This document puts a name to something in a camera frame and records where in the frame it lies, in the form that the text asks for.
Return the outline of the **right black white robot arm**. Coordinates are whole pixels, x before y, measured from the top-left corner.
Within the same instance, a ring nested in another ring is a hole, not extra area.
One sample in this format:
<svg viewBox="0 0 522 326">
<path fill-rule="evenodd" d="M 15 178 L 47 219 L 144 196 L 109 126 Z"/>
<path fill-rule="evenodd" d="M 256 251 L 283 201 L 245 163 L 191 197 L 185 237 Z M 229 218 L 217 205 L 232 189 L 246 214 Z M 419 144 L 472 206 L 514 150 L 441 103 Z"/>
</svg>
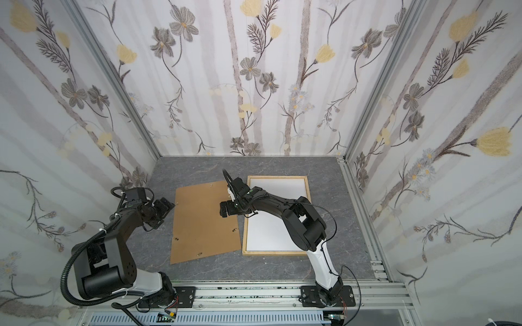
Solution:
<svg viewBox="0 0 522 326">
<path fill-rule="evenodd" d="M 306 252 L 311 262 L 318 297 L 314 305 L 336 304 L 344 283 L 328 252 L 326 222 L 309 199 L 282 198 L 261 187 L 250 187 L 239 177 L 233 179 L 227 171 L 223 173 L 231 199 L 220 203 L 220 215 L 224 218 L 243 215 L 249 219 L 264 212 L 281 220 L 292 242 Z"/>
</svg>

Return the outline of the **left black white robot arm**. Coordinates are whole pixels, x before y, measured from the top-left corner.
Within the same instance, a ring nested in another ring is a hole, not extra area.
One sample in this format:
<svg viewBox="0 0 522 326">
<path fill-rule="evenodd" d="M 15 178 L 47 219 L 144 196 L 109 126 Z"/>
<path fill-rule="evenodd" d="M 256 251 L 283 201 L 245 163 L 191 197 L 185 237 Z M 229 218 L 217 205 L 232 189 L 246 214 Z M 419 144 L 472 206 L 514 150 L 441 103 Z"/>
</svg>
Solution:
<svg viewBox="0 0 522 326">
<path fill-rule="evenodd" d="M 150 307 L 170 305 L 177 298 L 169 277 L 163 272 L 140 270 L 126 244 L 137 228 L 158 229 L 175 205 L 155 198 L 147 187 L 114 187 L 119 199 L 106 226 L 72 249 L 61 275 L 61 292 L 77 306 L 94 306 L 118 297 L 136 296 Z"/>
</svg>

